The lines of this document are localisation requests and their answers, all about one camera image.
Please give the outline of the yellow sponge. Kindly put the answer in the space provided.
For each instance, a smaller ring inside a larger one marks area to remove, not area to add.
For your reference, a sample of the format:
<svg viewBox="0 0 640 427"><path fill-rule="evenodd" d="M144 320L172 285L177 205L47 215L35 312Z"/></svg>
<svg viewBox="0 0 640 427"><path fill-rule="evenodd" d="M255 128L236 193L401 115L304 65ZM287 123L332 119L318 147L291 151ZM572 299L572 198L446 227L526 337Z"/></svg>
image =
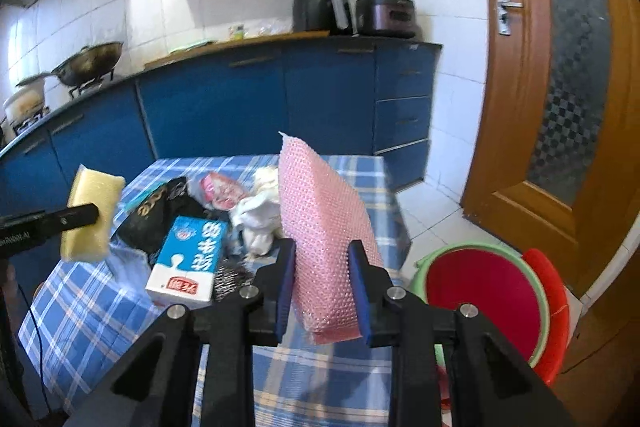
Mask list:
<svg viewBox="0 0 640 427"><path fill-rule="evenodd" d="M98 263L108 255L110 230L122 196L122 176L80 165L67 202L70 215L61 236L61 260Z"/></svg>

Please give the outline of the blue white milk carton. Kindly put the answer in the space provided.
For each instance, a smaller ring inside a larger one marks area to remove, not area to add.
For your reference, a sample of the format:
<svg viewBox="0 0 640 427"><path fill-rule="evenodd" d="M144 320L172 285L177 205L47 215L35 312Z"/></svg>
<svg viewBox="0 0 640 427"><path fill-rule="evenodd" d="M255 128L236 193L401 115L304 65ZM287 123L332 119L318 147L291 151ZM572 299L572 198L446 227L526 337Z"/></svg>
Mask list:
<svg viewBox="0 0 640 427"><path fill-rule="evenodd" d="M145 285L153 303L207 307L214 298L215 273L227 235L224 221L177 217Z"/></svg>

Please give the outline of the white paper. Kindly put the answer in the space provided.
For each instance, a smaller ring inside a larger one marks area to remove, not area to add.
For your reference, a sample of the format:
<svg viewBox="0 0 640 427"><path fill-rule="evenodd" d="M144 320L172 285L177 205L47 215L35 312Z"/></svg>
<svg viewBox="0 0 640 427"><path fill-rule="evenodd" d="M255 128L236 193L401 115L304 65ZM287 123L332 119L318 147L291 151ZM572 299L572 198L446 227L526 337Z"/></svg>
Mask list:
<svg viewBox="0 0 640 427"><path fill-rule="evenodd" d="M230 211L233 228L242 235L247 254L262 257L282 236L279 169L260 167L254 172L253 190Z"/></svg>

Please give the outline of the pink bubble wrap bag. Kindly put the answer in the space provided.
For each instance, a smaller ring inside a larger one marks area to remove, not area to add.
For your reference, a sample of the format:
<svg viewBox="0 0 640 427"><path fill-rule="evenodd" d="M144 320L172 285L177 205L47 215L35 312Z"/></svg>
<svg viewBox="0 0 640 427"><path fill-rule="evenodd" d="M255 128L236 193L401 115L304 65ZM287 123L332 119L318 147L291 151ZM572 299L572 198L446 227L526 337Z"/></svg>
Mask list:
<svg viewBox="0 0 640 427"><path fill-rule="evenodd" d="M349 243L359 239L371 265L384 265L367 209L357 191L301 139L283 137L278 169L282 229L296 246L297 321L316 345L356 339Z"/></svg>

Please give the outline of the red white snack pouch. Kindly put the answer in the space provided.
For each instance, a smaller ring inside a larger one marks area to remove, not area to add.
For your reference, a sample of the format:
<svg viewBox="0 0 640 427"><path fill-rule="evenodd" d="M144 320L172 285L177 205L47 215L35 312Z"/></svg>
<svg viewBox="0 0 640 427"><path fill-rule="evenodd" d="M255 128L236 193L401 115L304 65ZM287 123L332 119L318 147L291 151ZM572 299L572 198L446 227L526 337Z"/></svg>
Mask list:
<svg viewBox="0 0 640 427"><path fill-rule="evenodd" d="M204 202L217 210L229 211L248 193L241 184L218 172L209 172L200 181Z"/></svg>

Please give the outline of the black snack bag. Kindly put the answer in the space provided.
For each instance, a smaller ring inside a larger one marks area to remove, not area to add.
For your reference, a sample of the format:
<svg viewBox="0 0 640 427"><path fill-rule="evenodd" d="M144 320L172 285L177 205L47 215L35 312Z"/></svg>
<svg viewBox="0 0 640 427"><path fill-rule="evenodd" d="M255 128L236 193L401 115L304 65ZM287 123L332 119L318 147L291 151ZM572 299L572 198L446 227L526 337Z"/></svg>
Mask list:
<svg viewBox="0 0 640 427"><path fill-rule="evenodd" d="M119 225L116 235L131 248L155 254L179 216L206 217L205 208L189 194L184 176L169 180L146 196Z"/></svg>

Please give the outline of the blue kitchen base cabinets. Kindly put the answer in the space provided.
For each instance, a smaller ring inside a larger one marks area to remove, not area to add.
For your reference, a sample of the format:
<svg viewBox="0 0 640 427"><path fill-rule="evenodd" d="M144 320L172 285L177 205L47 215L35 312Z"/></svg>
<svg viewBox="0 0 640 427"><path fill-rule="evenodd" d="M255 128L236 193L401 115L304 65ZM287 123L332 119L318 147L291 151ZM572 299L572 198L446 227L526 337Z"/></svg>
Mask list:
<svg viewBox="0 0 640 427"><path fill-rule="evenodd" d="M380 156L390 187L424 176L440 46L326 37L247 44L114 80L52 112L1 154L4 215L66 201L80 166L127 180L165 158Z"/></svg>

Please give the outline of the blue plaid tablecloth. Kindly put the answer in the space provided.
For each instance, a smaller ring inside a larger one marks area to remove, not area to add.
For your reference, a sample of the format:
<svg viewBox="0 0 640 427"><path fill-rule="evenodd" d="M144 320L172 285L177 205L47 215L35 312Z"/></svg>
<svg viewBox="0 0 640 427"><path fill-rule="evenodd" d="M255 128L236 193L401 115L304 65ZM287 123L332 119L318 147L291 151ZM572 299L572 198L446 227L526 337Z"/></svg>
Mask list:
<svg viewBox="0 0 640 427"><path fill-rule="evenodd" d="M383 265L397 285L411 239L390 174L378 156L330 156L367 208ZM105 263L59 263L38 291L18 331L29 369L41 371L68 413L145 329L160 308L119 286ZM282 343L254 351L259 426L384 426L390 405L392 352L360 339L314 345L296 317Z"/></svg>

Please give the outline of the red basin green rim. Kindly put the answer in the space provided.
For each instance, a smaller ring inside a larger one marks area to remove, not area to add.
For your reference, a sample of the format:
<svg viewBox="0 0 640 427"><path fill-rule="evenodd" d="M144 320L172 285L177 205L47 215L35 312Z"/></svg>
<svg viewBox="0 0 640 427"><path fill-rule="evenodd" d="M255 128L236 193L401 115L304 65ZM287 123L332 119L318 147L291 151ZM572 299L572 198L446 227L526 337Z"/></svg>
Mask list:
<svg viewBox="0 0 640 427"><path fill-rule="evenodd" d="M478 242L439 248L416 262L410 291L442 309L475 306L530 366L544 354L551 320L548 298L533 268L509 249Z"/></svg>

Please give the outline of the white pot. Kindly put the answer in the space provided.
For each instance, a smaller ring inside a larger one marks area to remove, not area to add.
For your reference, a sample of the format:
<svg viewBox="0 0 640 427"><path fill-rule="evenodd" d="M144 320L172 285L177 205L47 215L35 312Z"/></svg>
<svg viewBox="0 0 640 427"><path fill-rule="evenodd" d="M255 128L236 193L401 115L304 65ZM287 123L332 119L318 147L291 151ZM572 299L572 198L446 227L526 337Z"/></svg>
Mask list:
<svg viewBox="0 0 640 427"><path fill-rule="evenodd" d="M43 91L39 87L27 86L18 89L7 98L3 103L3 109L9 125L15 127L40 112L43 105Z"/></svg>

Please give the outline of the red plastic stool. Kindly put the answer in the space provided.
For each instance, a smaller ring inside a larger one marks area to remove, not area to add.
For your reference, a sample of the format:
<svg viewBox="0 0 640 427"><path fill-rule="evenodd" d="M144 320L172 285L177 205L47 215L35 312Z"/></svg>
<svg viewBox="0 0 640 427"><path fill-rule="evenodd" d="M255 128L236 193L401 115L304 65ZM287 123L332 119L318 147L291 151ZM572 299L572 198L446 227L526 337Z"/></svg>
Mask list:
<svg viewBox="0 0 640 427"><path fill-rule="evenodd" d="M534 371L551 387L562 369L564 355L570 341L570 307L560 274L547 256L538 249L530 248L525 251L522 258L541 281L549 305L549 335Z"/></svg>

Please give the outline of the black wok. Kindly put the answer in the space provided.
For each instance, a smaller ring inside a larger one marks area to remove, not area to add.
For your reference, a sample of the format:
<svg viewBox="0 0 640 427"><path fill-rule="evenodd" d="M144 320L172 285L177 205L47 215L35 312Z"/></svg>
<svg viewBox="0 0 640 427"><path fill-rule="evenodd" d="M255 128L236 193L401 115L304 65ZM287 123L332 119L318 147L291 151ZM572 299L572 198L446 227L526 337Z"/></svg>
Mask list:
<svg viewBox="0 0 640 427"><path fill-rule="evenodd" d="M64 86L75 88L92 80L111 74L122 56L120 41L84 46L80 51L66 58L51 72L40 72L38 75L27 77L17 83L18 87L27 86L39 79L56 77Z"/></svg>

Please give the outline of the wooden door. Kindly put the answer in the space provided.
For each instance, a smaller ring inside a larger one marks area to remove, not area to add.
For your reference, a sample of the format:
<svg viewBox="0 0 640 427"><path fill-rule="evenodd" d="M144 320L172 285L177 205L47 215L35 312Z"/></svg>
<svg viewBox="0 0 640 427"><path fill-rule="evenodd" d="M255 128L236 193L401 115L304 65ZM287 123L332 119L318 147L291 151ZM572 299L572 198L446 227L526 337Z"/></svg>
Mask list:
<svg viewBox="0 0 640 427"><path fill-rule="evenodd" d="M639 1L512 0L488 72L465 216L545 253L584 295L639 214Z"/></svg>

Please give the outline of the dark rice cooker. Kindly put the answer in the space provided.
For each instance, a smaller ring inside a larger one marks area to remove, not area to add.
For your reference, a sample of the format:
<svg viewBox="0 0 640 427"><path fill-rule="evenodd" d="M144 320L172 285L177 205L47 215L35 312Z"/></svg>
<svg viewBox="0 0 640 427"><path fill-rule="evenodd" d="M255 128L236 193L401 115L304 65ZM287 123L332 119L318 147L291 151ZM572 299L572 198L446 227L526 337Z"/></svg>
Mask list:
<svg viewBox="0 0 640 427"><path fill-rule="evenodd" d="M416 35L416 6L412 0L357 0L359 35L411 39Z"/></svg>

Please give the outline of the black air fryer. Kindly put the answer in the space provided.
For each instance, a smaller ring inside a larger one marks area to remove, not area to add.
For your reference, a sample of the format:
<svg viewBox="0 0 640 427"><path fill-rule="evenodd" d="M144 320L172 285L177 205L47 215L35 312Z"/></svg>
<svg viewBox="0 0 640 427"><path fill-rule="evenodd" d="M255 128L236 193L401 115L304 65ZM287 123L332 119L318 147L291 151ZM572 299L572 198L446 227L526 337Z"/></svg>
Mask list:
<svg viewBox="0 0 640 427"><path fill-rule="evenodd" d="M327 31L330 36L352 36L348 0L293 0L294 32Z"/></svg>

